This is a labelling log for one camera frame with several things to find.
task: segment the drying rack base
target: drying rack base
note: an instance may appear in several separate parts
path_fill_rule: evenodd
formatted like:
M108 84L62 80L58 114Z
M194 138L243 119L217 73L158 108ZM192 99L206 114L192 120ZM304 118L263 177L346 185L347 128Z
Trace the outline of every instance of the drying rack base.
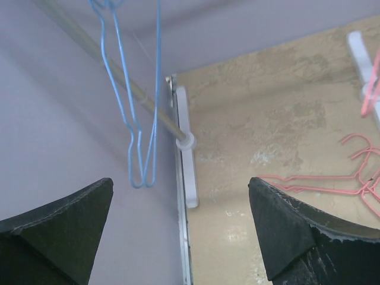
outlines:
M362 33L360 31L353 31L347 35L347 45L349 47L353 62L355 63L356 72L363 86L360 91L360 99L364 100L366 91L368 89L368 82L373 69L371 57L368 54L368 51L362 38ZM378 129L380 130L379 100L375 104L375 110L373 111L373 115L375 117Z

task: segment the stained floor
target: stained floor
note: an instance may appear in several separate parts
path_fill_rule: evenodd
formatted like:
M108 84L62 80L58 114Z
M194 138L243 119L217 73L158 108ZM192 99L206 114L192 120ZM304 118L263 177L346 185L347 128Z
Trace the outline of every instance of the stained floor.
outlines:
M366 144L355 139L341 146L339 141L358 132L380 145L373 118L360 117L361 86L346 46L353 30L363 32L374 55L380 17L179 75L198 139L200 205L188 215L195 285L271 284L249 208L251 177L351 174L360 162L349 156ZM380 158L371 159L366 175L379 166ZM357 188L355 182L314 185ZM380 219L358 197L293 196L380 228Z

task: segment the beige floor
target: beige floor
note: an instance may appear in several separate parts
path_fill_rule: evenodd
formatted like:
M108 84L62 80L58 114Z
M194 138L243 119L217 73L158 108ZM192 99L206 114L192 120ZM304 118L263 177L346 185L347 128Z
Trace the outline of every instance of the beige floor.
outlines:
M380 44L380 17L179 76L198 138L200 205L189 212L195 285L271 284L249 208L251 177L349 174L358 161L348 156L365 143L341 147L341 138L359 132L380 145L374 120L360 117L360 83L346 47L346 34L353 30L363 32L373 55ZM371 165L368 173L380 159ZM295 197L380 228L357 197L316 192Z

